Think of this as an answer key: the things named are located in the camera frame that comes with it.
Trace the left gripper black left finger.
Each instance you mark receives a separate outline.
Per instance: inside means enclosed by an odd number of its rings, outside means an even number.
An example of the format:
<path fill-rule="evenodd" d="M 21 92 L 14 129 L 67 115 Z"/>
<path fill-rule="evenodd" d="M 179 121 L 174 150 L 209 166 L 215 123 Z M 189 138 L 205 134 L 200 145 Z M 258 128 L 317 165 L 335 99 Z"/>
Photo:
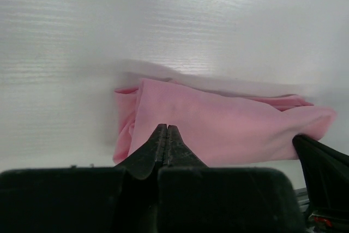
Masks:
<path fill-rule="evenodd" d="M 114 167 L 1 173 L 1 232 L 154 232 L 167 126 Z"/>

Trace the pink t-shirt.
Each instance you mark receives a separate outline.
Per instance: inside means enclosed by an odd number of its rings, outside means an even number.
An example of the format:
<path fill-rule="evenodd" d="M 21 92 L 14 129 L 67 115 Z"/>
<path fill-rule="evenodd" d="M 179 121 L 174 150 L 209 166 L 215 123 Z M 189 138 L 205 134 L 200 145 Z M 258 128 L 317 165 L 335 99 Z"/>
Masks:
<path fill-rule="evenodd" d="M 115 163 L 140 148 L 159 124 L 176 126 L 184 143 L 209 166 L 296 159 L 292 139 L 324 137 L 333 109 L 298 95 L 225 97 L 172 81 L 142 79 L 115 91 L 118 139 Z"/>

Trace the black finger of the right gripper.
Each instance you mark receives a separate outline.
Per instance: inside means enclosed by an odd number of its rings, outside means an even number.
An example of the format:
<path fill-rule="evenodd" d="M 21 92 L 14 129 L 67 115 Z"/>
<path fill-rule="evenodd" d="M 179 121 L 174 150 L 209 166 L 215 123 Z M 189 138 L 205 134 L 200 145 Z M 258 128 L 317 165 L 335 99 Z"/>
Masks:
<path fill-rule="evenodd" d="M 306 135 L 295 136 L 292 143 L 313 208 L 348 212 L 348 155 Z"/>

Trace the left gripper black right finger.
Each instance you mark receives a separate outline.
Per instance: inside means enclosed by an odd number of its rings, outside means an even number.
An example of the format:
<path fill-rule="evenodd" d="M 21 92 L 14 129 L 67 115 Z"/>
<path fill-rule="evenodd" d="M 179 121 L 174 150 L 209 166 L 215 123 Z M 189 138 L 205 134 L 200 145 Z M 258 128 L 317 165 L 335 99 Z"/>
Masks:
<path fill-rule="evenodd" d="M 158 171 L 159 232 L 304 232 L 292 183 L 271 168 L 208 168 L 176 126 Z"/>

